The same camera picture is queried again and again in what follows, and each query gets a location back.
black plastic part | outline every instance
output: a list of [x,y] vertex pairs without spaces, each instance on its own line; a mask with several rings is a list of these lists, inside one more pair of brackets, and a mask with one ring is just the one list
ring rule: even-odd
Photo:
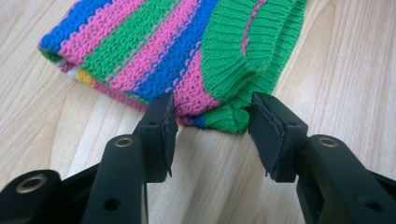
[[393,201],[396,202],[396,181],[374,172],[372,172],[372,175],[382,188],[392,197]]
[[141,148],[132,134],[107,143],[81,223],[147,222]]
[[308,126],[274,96],[254,92],[249,106],[248,132],[267,173],[276,182],[294,182],[296,148],[304,146]]
[[[166,93],[151,102],[133,134],[107,143],[100,164],[63,182],[51,170],[11,181],[0,193],[0,224],[147,223],[147,182],[172,174],[176,133],[174,98]],[[18,193],[21,183],[20,191],[40,188]]]
[[314,135],[303,151],[313,175],[297,187],[307,223],[396,223],[396,202],[342,141]]
[[43,216],[52,216],[42,212],[56,205],[54,196],[60,185],[59,174],[51,170],[33,171],[15,178],[0,194],[0,223],[40,223]]
[[172,93],[155,98],[134,131],[140,137],[145,160],[146,181],[161,183],[172,176],[177,123]]

wooden table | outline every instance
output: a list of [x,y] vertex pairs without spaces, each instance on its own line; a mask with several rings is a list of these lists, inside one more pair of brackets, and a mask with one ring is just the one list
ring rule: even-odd
[[[1,0],[0,188],[101,160],[142,113],[62,74],[36,45],[73,0]],[[396,179],[396,2],[309,1],[274,96],[309,126],[344,140],[370,170]],[[151,223],[304,223],[295,184],[265,177],[245,134],[180,127],[174,177],[148,186]]]

knit texture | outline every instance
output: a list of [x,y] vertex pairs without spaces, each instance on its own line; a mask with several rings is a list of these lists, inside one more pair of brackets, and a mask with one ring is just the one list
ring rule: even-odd
[[177,120],[241,133],[253,91],[270,93],[305,0],[80,0],[39,50],[63,72],[145,110],[172,91]]

